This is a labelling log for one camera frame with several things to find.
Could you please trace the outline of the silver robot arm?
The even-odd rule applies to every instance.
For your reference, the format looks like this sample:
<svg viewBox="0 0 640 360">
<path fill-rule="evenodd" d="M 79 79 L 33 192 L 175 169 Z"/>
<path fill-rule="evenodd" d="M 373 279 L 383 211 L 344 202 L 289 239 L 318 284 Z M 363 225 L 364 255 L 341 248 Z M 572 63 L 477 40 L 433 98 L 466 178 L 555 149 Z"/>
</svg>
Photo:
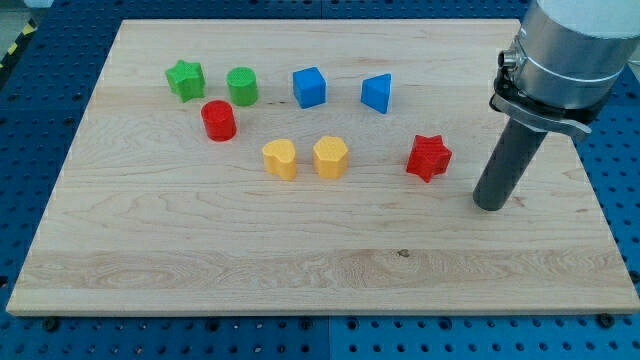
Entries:
<svg viewBox="0 0 640 360">
<path fill-rule="evenodd" d="M 484 210 L 510 197 L 546 135 L 583 140 L 639 44 L 639 0 L 533 0 L 498 55 L 493 110 L 508 122 L 473 191 Z"/>
</svg>

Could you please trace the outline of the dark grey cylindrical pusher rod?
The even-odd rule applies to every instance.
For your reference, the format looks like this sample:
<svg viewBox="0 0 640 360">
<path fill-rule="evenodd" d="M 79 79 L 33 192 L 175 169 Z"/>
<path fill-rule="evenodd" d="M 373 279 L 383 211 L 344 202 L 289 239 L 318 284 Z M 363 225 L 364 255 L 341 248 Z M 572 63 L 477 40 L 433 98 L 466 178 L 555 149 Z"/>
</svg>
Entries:
<svg viewBox="0 0 640 360">
<path fill-rule="evenodd" d="M 509 119 L 473 191 L 483 210 L 500 210 L 547 135 Z"/>
</svg>

